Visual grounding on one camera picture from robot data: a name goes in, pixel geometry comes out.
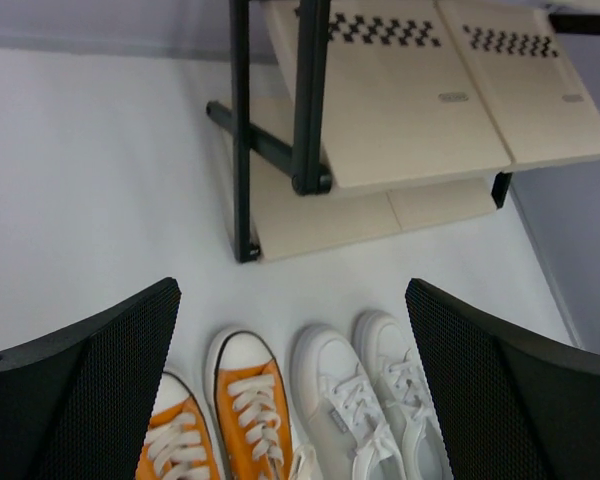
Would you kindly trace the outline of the white sneaker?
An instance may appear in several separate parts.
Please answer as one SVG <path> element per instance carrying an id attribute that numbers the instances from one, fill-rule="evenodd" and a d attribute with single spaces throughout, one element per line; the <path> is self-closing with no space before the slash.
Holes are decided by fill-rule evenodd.
<path id="1" fill-rule="evenodd" d="M 433 428 L 434 408 L 416 348 L 401 323 L 379 310 L 363 313 L 354 347 L 396 439 L 421 443 Z"/>
<path id="2" fill-rule="evenodd" d="M 327 325 L 304 329 L 291 364 L 294 404 L 326 479 L 449 479 L 434 411 L 433 428 L 415 446 L 394 436 L 362 361 Z"/>

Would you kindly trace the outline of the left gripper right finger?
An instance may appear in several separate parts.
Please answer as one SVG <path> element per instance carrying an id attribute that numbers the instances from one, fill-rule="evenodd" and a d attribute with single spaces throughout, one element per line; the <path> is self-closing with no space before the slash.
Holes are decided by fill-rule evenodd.
<path id="1" fill-rule="evenodd" d="M 412 279 L 409 320 L 457 479 L 600 479 L 600 355 Z"/>

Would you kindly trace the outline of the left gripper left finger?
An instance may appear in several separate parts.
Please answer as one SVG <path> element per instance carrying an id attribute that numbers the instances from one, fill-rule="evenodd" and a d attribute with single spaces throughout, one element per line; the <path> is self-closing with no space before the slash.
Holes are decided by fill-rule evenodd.
<path id="1" fill-rule="evenodd" d="M 181 291 L 164 278 L 0 351 L 0 479 L 131 479 Z"/>

